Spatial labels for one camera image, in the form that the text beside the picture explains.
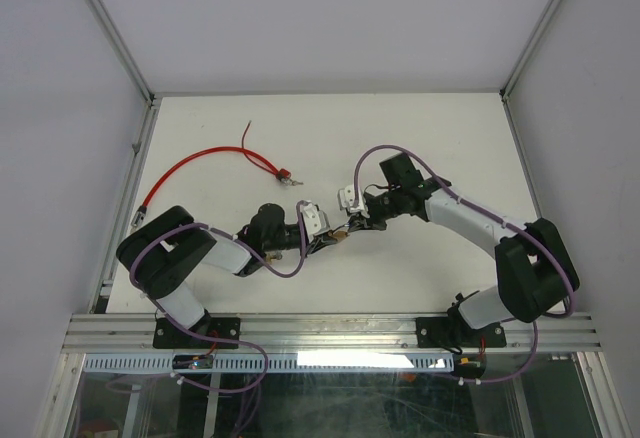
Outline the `large brass padlock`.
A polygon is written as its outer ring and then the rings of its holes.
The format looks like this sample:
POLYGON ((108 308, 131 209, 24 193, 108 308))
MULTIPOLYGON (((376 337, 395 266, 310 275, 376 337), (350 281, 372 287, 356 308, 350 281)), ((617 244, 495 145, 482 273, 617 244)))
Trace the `large brass padlock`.
POLYGON ((349 232, 348 231, 344 231, 344 230, 330 231, 328 233, 327 240, 328 240, 329 245, 333 246, 333 245, 336 245, 338 243, 341 243, 348 236, 349 236, 349 232))

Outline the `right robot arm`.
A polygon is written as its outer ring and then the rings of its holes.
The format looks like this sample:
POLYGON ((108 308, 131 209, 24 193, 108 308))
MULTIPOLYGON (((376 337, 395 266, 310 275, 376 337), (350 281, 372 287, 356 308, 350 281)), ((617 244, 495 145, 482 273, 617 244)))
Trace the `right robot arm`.
POLYGON ((575 311, 577 272, 556 225, 545 218, 518 221, 462 195, 412 152, 393 146, 380 168, 387 185, 372 195, 357 182, 338 192, 350 231, 383 231, 389 220, 408 215, 456 233, 495 263, 496 283, 460 295, 447 311, 448 336, 459 345, 503 321, 533 323, 563 319, 575 311))

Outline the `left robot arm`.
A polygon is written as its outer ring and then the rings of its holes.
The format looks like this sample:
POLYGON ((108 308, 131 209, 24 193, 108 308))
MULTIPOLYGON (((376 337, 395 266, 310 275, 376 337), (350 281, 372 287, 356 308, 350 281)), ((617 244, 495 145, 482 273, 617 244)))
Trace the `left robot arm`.
POLYGON ((297 250, 305 260, 347 236, 333 229, 313 203, 301 202, 296 216, 295 223, 287 224, 284 209, 267 203, 237 234, 228 235, 196 224, 186 209, 174 206, 122 241, 116 257, 133 286, 166 315, 157 328, 164 339, 192 347, 208 337, 232 339, 231 327, 212 317, 186 284, 187 277, 202 263, 246 277, 283 251, 297 250))

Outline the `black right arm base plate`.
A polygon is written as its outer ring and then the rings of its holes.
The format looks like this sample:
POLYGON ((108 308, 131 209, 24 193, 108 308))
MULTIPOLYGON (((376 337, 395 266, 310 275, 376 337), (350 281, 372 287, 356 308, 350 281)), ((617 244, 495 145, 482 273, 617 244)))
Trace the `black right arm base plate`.
POLYGON ((448 316, 417 317, 415 328, 419 348, 441 348, 461 353, 464 348, 507 346, 504 328, 499 323, 474 329, 465 322, 448 316))

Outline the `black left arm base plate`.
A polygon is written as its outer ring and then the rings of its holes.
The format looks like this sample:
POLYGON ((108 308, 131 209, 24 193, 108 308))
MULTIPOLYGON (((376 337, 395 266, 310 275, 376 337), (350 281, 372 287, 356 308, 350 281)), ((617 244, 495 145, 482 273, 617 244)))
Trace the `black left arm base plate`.
POLYGON ((167 318, 156 320, 155 334, 152 346, 155 349, 237 349, 240 338, 241 319, 237 317, 204 316, 192 328, 192 333, 222 339, 223 342, 213 343, 196 338, 185 333, 172 324, 167 318))

